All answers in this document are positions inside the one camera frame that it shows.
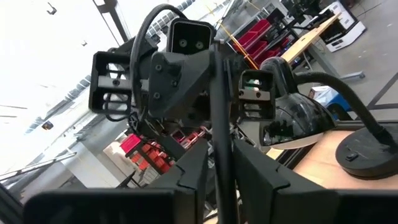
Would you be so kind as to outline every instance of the workbench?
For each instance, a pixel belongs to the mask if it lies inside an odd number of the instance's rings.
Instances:
[[[334,77],[338,77],[342,80],[347,78],[364,78],[365,74],[361,72],[356,72],[344,76],[340,76],[334,66],[326,59],[326,57],[318,50],[314,43],[328,27],[334,23],[340,14],[334,15],[333,17],[329,18],[327,21],[321,23],[319,27],[314,28],[301,36],[298,41],[296,41],[286,52],[281,56],[284,58],[288,63],[292,63],[299,55],[304,53],[304,51],[308,51],[309,54],[319,63],[322,69],[329,75],[333,75]]]
[[[347,174],[337,163],[336,148],[352,131],[329,131],[294,167],[294,172],[327,189],[395,190],[398,175],[380,180],[360,180]],[[271,149],[267,156],[276,159],[283,150]],[[205,224],[217,223],[217,217]]]

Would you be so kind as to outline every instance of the blue object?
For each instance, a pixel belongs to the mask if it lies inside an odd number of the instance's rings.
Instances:
[[[326,105],[326,108],[328,108],[332,104],[340,105],[347,112],[351,111],[351,107],[349,106],[347,101],[343,98],[343,96],[341,96],[339,93],[337,93],[337,95],[328,102],[328,104]],[[333,114],[333,118],[335,120],[339,120],[337,114]]]

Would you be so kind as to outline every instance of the gray floor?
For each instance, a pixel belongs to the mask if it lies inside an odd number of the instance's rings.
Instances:
[[[337,52],[327,52],[326,56],[341,74],[364,71],[366,78],[353,79],[347,84],[357,93],[365,105],[386,85],[398,72],[398,1],[396,0],[363,0],[362,6],[355,6],[355,16],[370,9],[366,14],[358,16],[368,30],[349,47]],[[321,70],[317,63],[314,70]],[[311,86],[301,86],[300,91],[307,94]],[[381,103],[398,103],[398,83],[379,100]],[[378,120],[398,119],[398,110],[377,110],[372,114]],[[257,141],[258,125],[245,124],[243,129],[249,137]]]

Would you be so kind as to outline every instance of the round black base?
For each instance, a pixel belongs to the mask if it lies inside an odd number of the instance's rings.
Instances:
[[[380,143],[366,128],[347,136],[337,147],[336,160],[350,175],[366,180],[398,174],[398,127],[385,127],[393,138]]]

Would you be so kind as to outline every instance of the wooden board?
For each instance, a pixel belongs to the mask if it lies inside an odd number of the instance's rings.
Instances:
[[[304,34],[281,56],[288,63],[292,63],[307,47],[318,39],[319,35],[334,23],[340,13],[329,18],[327,21],[321,23],[318,28],[312,29],[310,32]]]

